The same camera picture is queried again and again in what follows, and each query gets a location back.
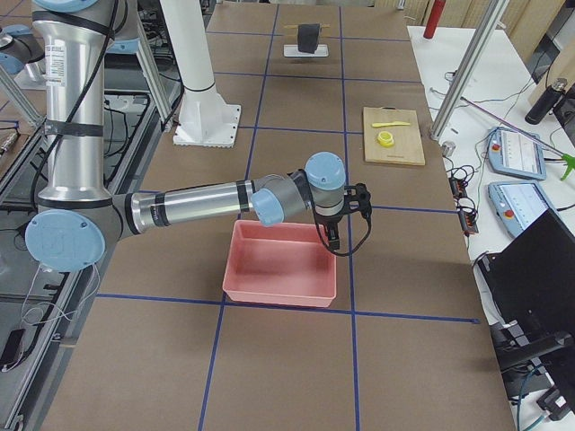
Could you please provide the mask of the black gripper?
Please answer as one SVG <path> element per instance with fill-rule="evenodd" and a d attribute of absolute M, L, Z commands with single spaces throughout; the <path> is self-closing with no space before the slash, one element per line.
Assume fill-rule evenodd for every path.
<path fill-rule="evenodd" d="M 314 217 L 322 225 L 327 236 L 328 246 L 331 250 L 338 250 L 341 246 L 339 223 L 346 215 L 345 206 L 337 204 L 331 207 L 314 205 Z"/>

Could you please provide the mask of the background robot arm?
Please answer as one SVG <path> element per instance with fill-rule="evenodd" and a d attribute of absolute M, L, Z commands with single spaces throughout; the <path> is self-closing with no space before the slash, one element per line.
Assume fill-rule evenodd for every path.
<path fill-rule="evenodd" d="M 46 89 L 44 47 L 25 25 L 1 28 L 1 67 L 22 89 Z"/>

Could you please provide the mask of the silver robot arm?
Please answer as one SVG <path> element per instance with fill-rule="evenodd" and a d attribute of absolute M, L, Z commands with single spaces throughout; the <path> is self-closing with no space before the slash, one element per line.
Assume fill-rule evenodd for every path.
<path fill-rule="evenodd" d="M 45 41 L 49 179 L 25 231 L 31 256 L 48 268 L 76 272 L 120 240 L 152 228 L 243 212 L 271 226 L 306 210 L 337 248 L 351 188 L 342 160 L 328 152 L 285 176 L 157 193 L 113 195 L 106 189 L 103 60 L 114 42 L 137 38 L 137 18 L 133 1 L 32 5 L 34 28 Z"/>

